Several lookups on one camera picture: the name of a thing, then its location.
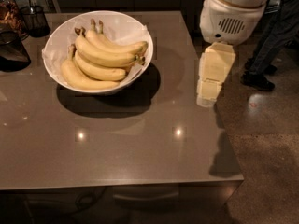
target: bunch of bananas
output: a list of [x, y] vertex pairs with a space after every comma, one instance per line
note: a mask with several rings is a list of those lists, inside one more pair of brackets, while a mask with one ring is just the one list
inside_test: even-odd
[[61, 71], [65, 81], [74, 88], [103, 90], [117, 87], [126, 78], [131, 67], [143, 64], [148, 48], [147, 41], [119, 45], [103, 33], [103, 23], [96, 29], [94, 19], [91, 28], [75, 28], [78, 35], [75, 44], [68, 48]]

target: bowl rim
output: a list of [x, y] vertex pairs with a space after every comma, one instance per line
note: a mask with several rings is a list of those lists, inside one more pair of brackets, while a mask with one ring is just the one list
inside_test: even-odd
[[[131, 19], [131, 20], [134, 20], [136, 21], [137, 23], [139, 23], [140, 25], [142, 26], [145, 26], [144, 24], [142, 24], [140, 21], [138, 21], [137, 19], [133, 18], [132, 16], [129, 16], [127, 14], [124, 14], [124, 13], [121, 13], [121, 12], [117, 12], [117, 11], [109, 11], [109, 10], [97, 10], [97, 11], [91, 11], [91, 12], [85, 12], [85, 13], [82, 13], [82, 14], [78, 14], [77, 16], [63, 22], [62, 24], [60, 24], [50, 35], [50, 37], [48, 38], [47, 42], [46, 42], [46, 45], [45, 47], [43, 48], [43, 52], [47, 49], [50, 41], [52, 40], [52, 37], [55, 36], [55, 33], [61, 28], [63, 27], [66, 23], [69, 23], [69, 22], [72, 22], [74, 20], [77, 20], [78, 18], [80, 17], [84, 17], [84, 16], [89, 16], [89, 15], [92, 15], [92, 14], [102, 14], [102, 15], [119, 15], [119, 16], [125, 16], [127, 17], [128, 19]], [[131, 79], [129, 80], [127, 83], [123, 83], [123, 84], [120, 84], [119, 86], [115, 87], [115, 88], [112, 88], [112, 89], [103, 89], [103, 90], [83, 90], [83, 89], [78, 89], [78, 88], [74, 88], [74, 87], [71, 87], [70, 85], [67, 85], [67, 83], [65, 84], [64, 82], [60, 81], [58, 78], [56, 78], [56, 76], [50, 71], [50, 68], [46, 65], [46, 59], [45, 57], [43, 56], [43, 63], [44, 63], [44, 66], [48, 72], [48, 74], [50, 75], [50, 77], [55, 81], [57, 82], [58, 84], [60, 84], [61, 86], [71, 90], [71, 91], [77, 91], [77, 92], [81, 92], [81, 93], [89, 93], [89, 94], [103, 94], [103, 95], [109, 95], [109, 94], [114, 94], [122, 89], [124, 89], [125, 87], [128, 87], [130, 86], [135, 80], [137, 80], [141, 74], [143, 74], [145, 72], [145, 70], [147, 70], [147, 68], [150, 66], [150, 62], [151, 62], [151, 59], [152, 59], [152, 55], [153, 55], [153, 41], [152, 41], [152, 37], [150, 35], [150, 32], [149, 30], [147, 29], [147, 32], [149, 34], [149, 61], [148, 63], [145, 63], [143, 66], [143, 68]]]

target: fruit bowl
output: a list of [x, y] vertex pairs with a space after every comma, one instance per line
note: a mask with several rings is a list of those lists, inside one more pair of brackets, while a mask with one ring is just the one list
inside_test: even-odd
[[[148, 42], [148, 48], [144, 53], [144, 63], [142, 65], [134, 65], [127, 77], [114, 88], [98, 90], [75, 88], [65, 81], [62, 74], [61, 65], [67, 58], [69, 47], [75, 44], [75, 40], [78, 37], [75, 28], [84, 27], [89, 29], [91, 27], [91, 19], [94, 19], [96, 22], [101, 21], [104, 24], [103, 33], [117, 44], [127, 45], [140, 40]], [[64, 22], [51, 34], [42, 51], [45, 68], [51, 78], [58, 84], [72, 91], [103, 95], [114, 94], [137, 80], [150, 65], [152, 54], [153, 43], [147, 27], [128, 15], [114, 11], [87, 12]]]

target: floor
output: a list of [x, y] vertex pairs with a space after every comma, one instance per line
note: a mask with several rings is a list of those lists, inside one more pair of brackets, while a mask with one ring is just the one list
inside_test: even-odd
[[[260, 29], [236, 48], [237, 59], [217, 101], [245, 181], [212, 224], [299, 223], [299, 49], [283, 49], [267, 78], [272, 92], [240, 84]], [[200, 56], [206, 43], [194, 39]]]

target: black cup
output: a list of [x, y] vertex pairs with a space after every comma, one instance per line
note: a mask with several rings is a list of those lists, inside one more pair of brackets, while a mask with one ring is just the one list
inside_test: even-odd
[[22, 70], [31, 63], [19, 35], [13, 31], [0, 33], [0, 70]]
[[25, 22], [26, 32], [29, 36], [42, 37], [50, 32], [43, 7], [22, 7], [20, 13]]

